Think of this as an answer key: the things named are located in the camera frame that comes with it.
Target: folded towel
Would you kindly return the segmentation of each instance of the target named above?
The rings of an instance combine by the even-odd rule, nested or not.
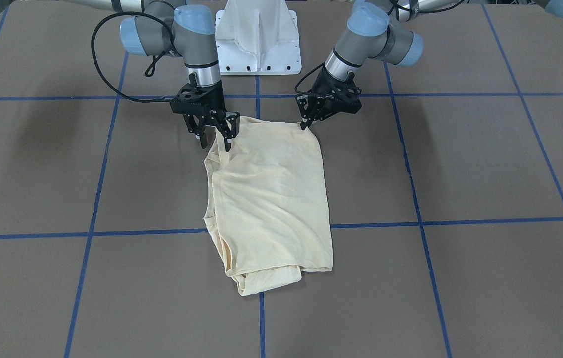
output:
[[[319,142],[299,124],[240,117],[230,152],[215,140],[204,160],[204,217],[240,295],[332,270],[332,238]]]

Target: beige cloth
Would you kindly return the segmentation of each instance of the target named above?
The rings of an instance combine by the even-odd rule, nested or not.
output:
[[[240,117],[230,152],[218,135],[204,160],[204,221],[240,295],[332,270],[332,238],[319,142],[299,124]]]

